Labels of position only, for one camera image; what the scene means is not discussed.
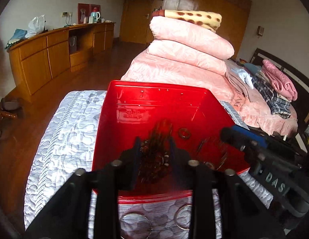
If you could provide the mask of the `wall mounted phone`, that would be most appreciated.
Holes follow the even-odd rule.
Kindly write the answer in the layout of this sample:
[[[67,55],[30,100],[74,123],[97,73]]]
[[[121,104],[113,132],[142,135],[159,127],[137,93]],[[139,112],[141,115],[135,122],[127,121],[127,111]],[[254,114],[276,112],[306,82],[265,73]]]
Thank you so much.
[[[257,36],[262,37],[264,34],[264,27],[258,26],[257,28]]]

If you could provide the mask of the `right silver bangle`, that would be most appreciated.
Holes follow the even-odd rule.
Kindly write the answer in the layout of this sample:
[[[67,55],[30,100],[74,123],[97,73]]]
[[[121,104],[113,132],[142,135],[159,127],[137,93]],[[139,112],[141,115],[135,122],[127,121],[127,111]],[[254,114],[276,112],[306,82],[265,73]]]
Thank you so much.
[[[174,215],[174,222],[181,230],[189,230],[191,223],[192,205],[187,203],[181,206]]]

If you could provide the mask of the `wall socket with plug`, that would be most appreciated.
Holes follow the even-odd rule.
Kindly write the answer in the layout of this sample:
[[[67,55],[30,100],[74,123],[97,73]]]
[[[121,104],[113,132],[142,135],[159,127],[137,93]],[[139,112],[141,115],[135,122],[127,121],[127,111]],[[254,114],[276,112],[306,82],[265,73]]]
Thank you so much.
[[[63,12],[62,18],[65,18],[65,26],[72,25],[72,12]]]

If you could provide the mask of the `dark wooden headboard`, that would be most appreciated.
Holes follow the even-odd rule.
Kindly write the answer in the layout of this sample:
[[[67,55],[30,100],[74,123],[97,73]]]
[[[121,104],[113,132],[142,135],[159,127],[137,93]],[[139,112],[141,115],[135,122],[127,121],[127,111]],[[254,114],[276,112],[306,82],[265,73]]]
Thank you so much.
[[[309,78],[289,63],[259,48],[255,50],[249,62],[262,66],[264,59],[271,61],[281,72],[287,75],[298,92],[298,99],[292,102],[292,106],[298,117],[297,133],[308,148],[309,135],[306,132],[309,132]]]

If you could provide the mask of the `wooden wardrobe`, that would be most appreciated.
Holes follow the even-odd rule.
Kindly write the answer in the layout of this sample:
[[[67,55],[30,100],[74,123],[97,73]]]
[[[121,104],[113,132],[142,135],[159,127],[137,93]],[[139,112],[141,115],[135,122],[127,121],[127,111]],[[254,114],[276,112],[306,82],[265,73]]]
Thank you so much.
[[[217,34],[239,52],[251,9],[251,0],[124,0],[119,40],[147,44],[152,41],[149,29],[156,9],[211,11],[223,17]]]

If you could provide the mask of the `silver bangle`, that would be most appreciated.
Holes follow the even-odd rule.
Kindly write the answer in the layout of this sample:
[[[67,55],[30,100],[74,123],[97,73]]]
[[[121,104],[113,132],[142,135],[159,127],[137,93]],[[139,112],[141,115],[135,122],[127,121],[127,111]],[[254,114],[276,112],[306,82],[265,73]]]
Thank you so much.
[[[187,203],[181,206],[174,215],[174,222],[181,230],[189,230],[191,223],[192,205]]]
[[[127,213],[120,218],[121,238],[149,238],[153,226],[150,220],[140,213]]]

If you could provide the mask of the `red picture frame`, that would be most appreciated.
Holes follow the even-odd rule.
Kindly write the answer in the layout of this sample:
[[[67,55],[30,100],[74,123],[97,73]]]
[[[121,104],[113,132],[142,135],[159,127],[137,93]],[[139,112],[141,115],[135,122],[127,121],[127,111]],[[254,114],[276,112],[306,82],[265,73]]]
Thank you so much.
[[[91,12],[93,12],[93,11],[101,12],[101,5],[78,3],[77,9],[78,9],[78,23],[83,24],[84,18],[90,17]]]

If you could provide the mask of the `pink folded clothes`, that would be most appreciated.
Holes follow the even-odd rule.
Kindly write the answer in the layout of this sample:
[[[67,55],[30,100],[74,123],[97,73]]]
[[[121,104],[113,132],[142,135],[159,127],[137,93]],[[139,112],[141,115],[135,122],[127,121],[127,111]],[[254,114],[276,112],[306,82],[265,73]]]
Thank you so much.
[[[262,61],[262,71],[270,80],[274,90],[289,101],[298,99],[298,92],[293,82],[267,59]]]

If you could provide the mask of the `pink bed cover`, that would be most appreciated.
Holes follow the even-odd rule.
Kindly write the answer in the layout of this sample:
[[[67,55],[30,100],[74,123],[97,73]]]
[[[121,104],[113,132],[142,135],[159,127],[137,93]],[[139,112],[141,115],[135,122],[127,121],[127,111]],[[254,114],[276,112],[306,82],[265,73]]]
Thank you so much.
[[[203,87],[210,90],[217,100],[230,103],[250,127],[260,128],[269,135],[276,132],[288,137],[298,129],[297,115],[293,107],[290,108],[291,116],[284,119],[277,114],[271,114],[269,106],[255,88],[247,87],[249,96],[246,97],[235,89],[224,75],[150,55],[146,51],[133,59],[121,80]]]

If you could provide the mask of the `blue cloth on cabinet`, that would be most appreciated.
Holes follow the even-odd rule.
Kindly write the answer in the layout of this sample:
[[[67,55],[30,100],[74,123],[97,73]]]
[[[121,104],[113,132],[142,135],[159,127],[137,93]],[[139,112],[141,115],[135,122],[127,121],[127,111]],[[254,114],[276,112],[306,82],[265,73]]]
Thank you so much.
[[[16,29],[13,36],[7,42],[5,49],[8,50],[11,46],[23,41],[27,34],[27,30]]]

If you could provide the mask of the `lower pink folded quilt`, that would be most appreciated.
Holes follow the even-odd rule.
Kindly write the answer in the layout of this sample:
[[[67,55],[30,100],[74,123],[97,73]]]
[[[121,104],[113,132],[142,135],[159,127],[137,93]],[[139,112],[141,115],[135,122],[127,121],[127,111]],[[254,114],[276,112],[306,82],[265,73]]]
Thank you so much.
[[[146,52],[153,56],[189,64],[220,75],[224,75],[227,71],[223,60],[171,40],[156,39],[151,42]]]

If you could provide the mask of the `red tin box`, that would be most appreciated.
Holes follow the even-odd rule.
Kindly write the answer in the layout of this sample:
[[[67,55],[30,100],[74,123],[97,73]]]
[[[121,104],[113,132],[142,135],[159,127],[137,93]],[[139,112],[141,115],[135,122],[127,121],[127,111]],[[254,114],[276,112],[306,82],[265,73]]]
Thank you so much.
[[[103,169],[139,138],[137,178],[131,190],[118,192],[118,201],[184,197],[190,190],[169,192],[169,139],[212,170],[232,169],[240,174],[248,168],[243,153],[220,139],[220,131],[234,125],[221,103],[204,88],[112,81],[101,109],[92,169]],[[199,142],[207,137],[210,141],[197,154]]]

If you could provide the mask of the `grey paper bag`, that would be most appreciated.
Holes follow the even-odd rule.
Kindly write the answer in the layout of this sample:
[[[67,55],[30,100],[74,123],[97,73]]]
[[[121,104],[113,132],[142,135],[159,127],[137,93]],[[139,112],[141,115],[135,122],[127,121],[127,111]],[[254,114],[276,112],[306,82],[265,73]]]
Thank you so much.
[[[77,37],[71,36],[69,38],[69,53],[73,54],[77,51]]]

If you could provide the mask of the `white plastic bag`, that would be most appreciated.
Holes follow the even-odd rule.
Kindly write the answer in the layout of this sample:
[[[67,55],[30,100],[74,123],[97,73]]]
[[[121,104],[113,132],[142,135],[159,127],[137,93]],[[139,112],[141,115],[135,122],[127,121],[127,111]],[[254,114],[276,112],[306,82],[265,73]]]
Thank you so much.
[[[45,30],[45,23],[45,15],[33,18],[28,24],[28,30],[25,38],[31,38],[33,36],[41,34]]]

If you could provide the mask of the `light blue electric kettle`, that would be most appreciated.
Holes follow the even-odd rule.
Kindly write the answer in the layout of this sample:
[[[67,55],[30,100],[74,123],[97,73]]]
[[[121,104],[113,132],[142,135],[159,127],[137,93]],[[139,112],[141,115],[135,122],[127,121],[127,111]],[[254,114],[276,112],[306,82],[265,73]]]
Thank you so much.
[[[100,9],[98,7],[94,7],[91,12],[91,17],[93,17],[93,22],[97,23],[100,19]]]

